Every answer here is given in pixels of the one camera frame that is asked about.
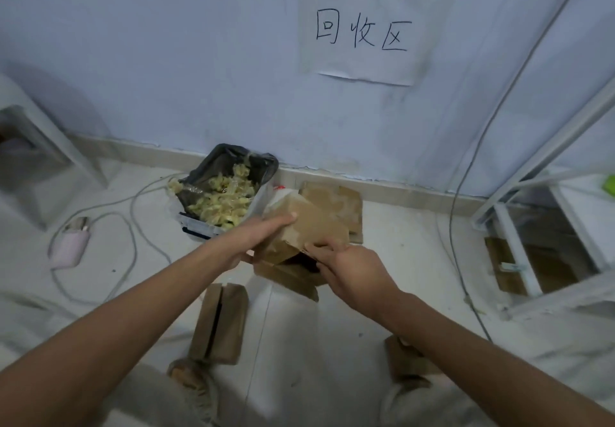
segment forearm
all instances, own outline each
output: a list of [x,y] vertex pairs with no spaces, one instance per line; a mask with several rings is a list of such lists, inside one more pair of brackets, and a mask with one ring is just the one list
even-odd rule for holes
[[4,423],[67,426],[95,409],[219,275],[216,251],[208,246],[97,307],[1,372]]
[[615,416],[409,294],[382,324],[434,362],[501,426],[613,425]]

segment cardboard piece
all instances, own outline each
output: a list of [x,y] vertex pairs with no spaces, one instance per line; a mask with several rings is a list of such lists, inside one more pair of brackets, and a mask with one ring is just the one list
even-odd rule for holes
[[[485,245],[487,246],[497,286],[500,290],[511,294],[527,296],[528,293],[521,280],[521,275],[519,273],[501,271],[499,268],[501,263],[515,262],[506,239],[485,237]],[[557,257],[555,249],[536,245],[524,245],[524,247],[543,293],[557,291],[579,282],[570,265]]]
[[235,365],[241,354],[248,304],[248,292],[242,285],[211,284],[205,292],[188,357]]
[[356,190],[306,181],[299,194],[346,225],[350,242],[363,244],[363,200]]
[[265,213],[265,218],[293,212],[297,214],[295,223],[282,228],[255,249],[254,273],[318,302],[316,287],[327,282],[304,245],[306,242],[318,244],[327,237],[347,244],[348,228],[295,193],[274,204]]
[[384,340],[390,376],[395,381],[442,371],[413,346],[404,346],[395,335]]

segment power cord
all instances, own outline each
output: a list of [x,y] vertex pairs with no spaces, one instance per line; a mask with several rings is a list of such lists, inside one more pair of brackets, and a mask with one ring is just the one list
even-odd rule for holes
[[451,251],[453,252],[453,261],[455,263],[455,269],[457,270],[457,274],[459,275],[459,280],[461,282],[461,288],[464,291],[465,298],[467,300],[468,305],[471,307],[472,311],[474,312],[474,315],[476,316],[476,320],[479,321],[480,326],[483,329],[486,338],[490,342],[493,342],[493,340],[491,339],[491,335],[487,331],[487,328],[485,327],[485,324],[483,323],[483,320],[480,317],[480,314],[479,314],[478,310],[476,310],[476,307],[474,307],[474,302],[472,301],[472,297],[470,296],[469,292],[467,291],[467,287],[465,286],[465,280],[464,280],[463,274],[461,273],[461,268],[459,267],[459,261],[457,259],[457,253],[455,251],[455,245],[453,244],[453,213],[455,212],[455,204],[457,203],[457,198],[459,197],[459,193],[461,191],[461,188],[463,187],[463,184],[465,183],[465,180],[467,179],[467,176],[470,173],[470,170],[474,166],[474,162],[476,161],[477,155],[479,154],[479,150],[480,150],[480,148],[481,148],[481,146],[482,146],[482,144],[483,144],[483,142],[485,140],[485,135],[487,135],[487,131],[488,131],[489,127],[491,126],[493,121],[496,119],[496,116],[498,115],[498,113],[499,113],[500,109],[502,108],[504,102],[506,101],[508,96],[511,94],[512,89],[517,84],[517,81],[521,77],[521,74],[523,73],[523,71],[527,67],[527,65],[530,62],[532,56],[534,56],[534,53],[538,49],[538,46],[542,43],[542,40],[547,35],[547,33],[549,32],[549,30],[551,29],[553,24],[556,22],[556,20],[559,18],[560,14],[562,13],[562,11],[564,10],[564,8],[566,7],[566,5],[568,4],[569,1],[570,0],[564,0],[560,4],[559,8],[557,9],[557,11],[553,15],[553,17],[551,17],[549,23],[547,24],[547,26],[544,28],[544,30],[542,31],[542,33],[540,34],[540,36],[538,37],[538,39],[534,43],[534,46],[532,46],[531,50],[529,50],[529,53],[528,53],[527,57],[525,58],[523,64],[521,65],[521,67],[519,68],[517,73],[515,74],[514,79],[512,79],[512,81],[508,85],[506,91],[504,92],[504,95],[502,96],[502,98],[500,99],[499,103],[497,104],[496,109],[493,111],[493,113],[489,117],[489,120],[487,121],[487,124],[485,125],[485,128],[483,128],[483,131],[480,134],[479,141],[476,144],[476,148],[474,149],[474,153],[472,155],[472,159],[470,160],[470,164],[468,165],[467,169],[465,170],[465,173],[464,173],[463,177],[461,178],[461,182],[457,186],[457,190],[455,190],[455,196],[453,197],[453,203],[451,205],[451,211],[450,211],[450,214],[449,214],[449,217],[448,217],[448,238],[449,238],[450,245],[451,245]]
[[[123,198],[122,200],[117,200],[115,202],[109,202],[107,204],[93,205],[93,206],[88,206],[86,208],[81,208],[80,210],[77,210],[71,216],[69,216],[68,219],[62,224],[62,226],[60,228],[58,228],[54,232],[53,236],[51,236],[51,239],[49,241],[49,245],[47,247],[47,256],[51,257],[51,254],[52,254],[52,251],[53,251],[53,245],[55,244],[55,241],[56,241],[59,233],[62,231],[62,229],[64,229],[65,225],[68,224],[73,218],[75,218],[76,216],[79,216],[81,213],[88,212],[89,210],[94,210],[95,208],[102,208],[104,206],[114,206],[114,205],[122,204],[122,203],[127,202],[127,201],[130,200],[129,215],[130,215],[130,219],[132,220],[132,223],[134,223],[134,225],[136,227],[137,233],[139,234],[139,236],[141,236],[143,238],[143,240],[146,242],[147,245],[149,245],[152,249],[157,251],[166,260],[167,264],[170,265],[173,260],[171,260],[171,257],[165,251],[161,250],[159,247],[157,247],[155,244],[153,244],[150,241],[150,239],[145,235],[145,233],[143,232],[143,229],[141,228],[141,225],[139,224],[139,222],[136,219],[134,209],[135,209],[136,199],[139,198],[140,196],[143,196],[145,194],[149,194],[151,192],[156,192],[157,190],[165,189],[165,186],[163,186],[163,187],[158,187],[158,188],[155,188],[155,189],[147,190],[149,187],[153,186],[157,182],[164,181],[164,180],[169,179],[171,177],[177,177],[177,176],[180,176],[182,174],[183,173],[169,174],[168,176],[165,176],[165,177],[157,179],[156,181],[150,182],[145,187],[143,187],[141,190],[139,190],[134,196]],[[111,290],[111,292],[109,292],[109,294],[103,300],[102,303],[110,301],[111,299],[113,299],[117,295],[117,293],[120,290],[120,288],[123,286],[124,283],[126,283],[128,277],[130,276],[130,273],[133,271],[133,269],[134,269],[134,267],[136,265],[136,261],[138,260],[138,250],[137,250],[137,247],[136,247],[135,232],[134,232],[134,230],[132,228],[132,223],[126,218],[126,216],[124,216],[124,214],[122,214],[120,212],[107,212],[107,213],[103,213],[103,214],[97,216],[96,218],[93,218],[91,223],[90,223],[90,225],[93,226],[97,221],[100,221],[103,218],[107,218],[109,216],[119,216],[125,222],[126,226],[128,227],[128,232],[130,233],[130,239],[132,241],[133,259],[130,262],[130,265],[128,266],[126,271],[122,274],[122,276],[119,279],[119,281],[116,283],[115,286],[113,286],[113,289]],[[56,270],[51,270],[51,276],[52,276],[52,279],[53,279],[53,283],[57,287],[58,291],[60,291],[60,293],[64,297],[69,299],[71,302],[74,302],[74,303],[77,303],[77,304],[81,304],[81,305],[87,305],[87,306],[98,306],[98,305],[102,304],[101,302],[88,301],[88,300],[80,299],[80,298],[77,298],[77,297],[71,295],[71,293],[69,293],[66,290],[64,284],[62,284],[60,278],[57,275],[57,271]]]

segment pink electronic device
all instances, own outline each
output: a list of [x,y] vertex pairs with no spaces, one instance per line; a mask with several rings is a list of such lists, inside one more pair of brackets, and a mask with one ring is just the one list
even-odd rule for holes
[[86,251],[90,240],[90,221],[81,216],[71,221],[62,230],[51,251],[51,266],[54,270],[76,267]]

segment green object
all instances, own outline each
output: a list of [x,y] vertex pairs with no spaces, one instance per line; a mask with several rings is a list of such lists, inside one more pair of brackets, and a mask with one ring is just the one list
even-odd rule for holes
[[602,188],[605,192],[615,197],[615,176],[608,176]]

